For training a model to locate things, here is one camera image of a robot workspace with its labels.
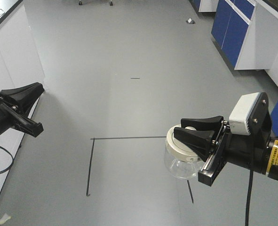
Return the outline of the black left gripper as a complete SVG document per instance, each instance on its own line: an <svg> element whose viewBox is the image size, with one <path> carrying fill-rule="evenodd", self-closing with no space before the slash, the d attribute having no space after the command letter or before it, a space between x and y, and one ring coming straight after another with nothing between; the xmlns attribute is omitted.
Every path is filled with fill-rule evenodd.
<svg viewBox="0 0 278 226"><path fill-rule="evenodd" d="M0 135L9 128L37 137L43 132L40 122L34 122L29 115L37 99L44 92L43 85L35 82L15 89L0 91Z"/></svg>

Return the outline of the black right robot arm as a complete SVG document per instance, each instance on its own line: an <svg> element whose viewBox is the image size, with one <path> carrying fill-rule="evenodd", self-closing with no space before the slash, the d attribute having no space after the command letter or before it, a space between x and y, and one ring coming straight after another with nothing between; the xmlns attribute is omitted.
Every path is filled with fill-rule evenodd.
<svg viewBox="0 0 278 226"><path fill-rule="evenodd" d="M181 119L173 136L205 163L198 181L211 186L228 162L278 181L278 137L272 136L268 95L242 95L229 119Z"/></svg>

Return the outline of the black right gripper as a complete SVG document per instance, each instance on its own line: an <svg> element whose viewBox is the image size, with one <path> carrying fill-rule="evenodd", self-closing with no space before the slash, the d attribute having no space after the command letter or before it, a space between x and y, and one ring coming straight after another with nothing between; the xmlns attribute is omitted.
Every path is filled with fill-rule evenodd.
<svg viewBox="0 0 278 226"><path fill-rule="evenodd" d="M198 181L212 186L228 162L265 174L269 159L270 121L263 122L254 136L232 134L229 123L224 123L226 127L219 145L215 148L215 153L210 156L214 148L213 140L217 137L217 130L221 127L223 119L223 116L202 119L182 118L182 128L174 128L174 137L188 146L202 161L207 161L208 165L198 172ZM196 130L185 129L186 127L193 127Z"/></svg>

